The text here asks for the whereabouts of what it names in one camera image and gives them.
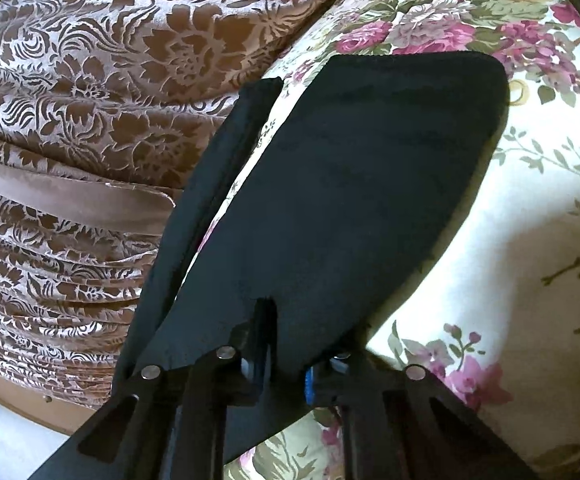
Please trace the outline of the black pants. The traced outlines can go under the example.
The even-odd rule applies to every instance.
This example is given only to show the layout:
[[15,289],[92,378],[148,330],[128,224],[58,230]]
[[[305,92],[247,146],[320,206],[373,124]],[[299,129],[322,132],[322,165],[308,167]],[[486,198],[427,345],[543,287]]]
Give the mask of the black pants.
[[276,375],[229,414],[231,458],[303,415],[308,367],[432,255],[508,107],[491,55],[336,55],[234,190],[281,87],[245,86],[195,167],[113,378],[190,365],[273,300]]

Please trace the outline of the wooden door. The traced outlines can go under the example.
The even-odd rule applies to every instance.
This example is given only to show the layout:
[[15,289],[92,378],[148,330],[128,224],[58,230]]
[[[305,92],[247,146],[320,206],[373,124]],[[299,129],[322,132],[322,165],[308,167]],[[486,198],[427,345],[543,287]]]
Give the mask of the wooden door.
[[93,415],[91,408],[24,388],[0,377],[0,405],[40,426],[73,434]]

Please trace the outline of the floral bed sheet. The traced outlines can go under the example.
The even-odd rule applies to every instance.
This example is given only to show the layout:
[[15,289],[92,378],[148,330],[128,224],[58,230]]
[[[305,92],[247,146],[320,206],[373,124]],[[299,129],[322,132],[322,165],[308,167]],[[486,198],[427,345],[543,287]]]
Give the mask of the floral bed sheet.
[[335,0],[271,73],[267,148],[337,54],[471,50],[507,125],[464,223],[385,305],[369,349],[444,379],[542,479],[580,478],[580,0]]

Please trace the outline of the brown floral curtain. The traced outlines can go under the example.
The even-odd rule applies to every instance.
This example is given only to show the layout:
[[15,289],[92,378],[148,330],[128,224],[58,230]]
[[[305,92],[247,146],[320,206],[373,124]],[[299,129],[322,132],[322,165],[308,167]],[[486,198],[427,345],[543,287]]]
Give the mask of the brown floral curtain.
[[0,377],[87,408],[243,84],[328,0],[0,0]]

